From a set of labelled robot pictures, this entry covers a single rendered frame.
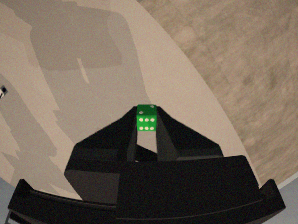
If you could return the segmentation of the green die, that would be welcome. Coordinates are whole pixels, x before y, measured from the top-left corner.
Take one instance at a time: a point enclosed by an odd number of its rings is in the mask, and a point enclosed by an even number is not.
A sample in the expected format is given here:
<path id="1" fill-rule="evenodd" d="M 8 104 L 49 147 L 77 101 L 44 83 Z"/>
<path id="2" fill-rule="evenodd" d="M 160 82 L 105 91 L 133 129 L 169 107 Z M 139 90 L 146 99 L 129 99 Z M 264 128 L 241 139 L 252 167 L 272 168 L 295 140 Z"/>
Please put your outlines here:
<path id="1" fill-rule="evenodd" d="M 156 131 L 156 105 L 137 105 L 137 131 Z"/>

